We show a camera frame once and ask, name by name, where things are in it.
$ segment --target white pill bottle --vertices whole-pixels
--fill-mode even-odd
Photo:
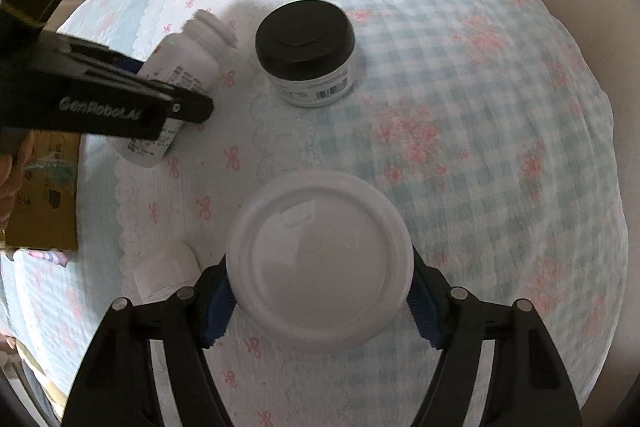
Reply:
[[[197,10],[180,33],[167,35],[138,71],[152,78],[206,93],[220,77],[218,59],[236,47],[236,36],[215,15]],[[168,118],[157,140],[108,137],[115,151],[140,167],[155,167],[180,131],[182,120]]]

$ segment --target white jar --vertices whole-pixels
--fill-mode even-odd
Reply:
[[[156,245],[133,267],[143,304],[165,300],[183,286],[194,286],[201,274],[193,251],[182,241]]]
[[[255,49],[267,78],[293,105],[328,105],[356,80],[353,26],[326,1],[296,1],[270,13],[258,28]]]
[[[206,93],[220,77],[216,59],[236,42],[234,33],[215,15],[197,10],[181,33],[160,41],[138,76]],[[151,168],[160,163],[181,126],[182,120],[168,118],[157,140],[108,137],[107,141],[127,161]]]

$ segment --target black lid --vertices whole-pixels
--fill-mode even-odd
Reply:
[[[346,13],[319,0],[296,1],[271,12],[255,35],[255,51],[267,73],[310,80],[337,70],[355,47]]]

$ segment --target barcode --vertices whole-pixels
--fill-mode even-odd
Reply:
[[[322,91],[316,92],[316,100],[322,100],[332,94],[336,94],[337,92],[341,92],[345,87],[347,87],[347,78],[345,77],[340,84],[336,84],[335,86],[330,87],[329,89],[324,89]]]

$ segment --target jar with black lid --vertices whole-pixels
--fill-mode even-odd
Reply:
[[[355,81],[353,26],[326,1],[296,1],[270,13],[258,28],[255,49],[269,80],[293,105],[328,105]]]

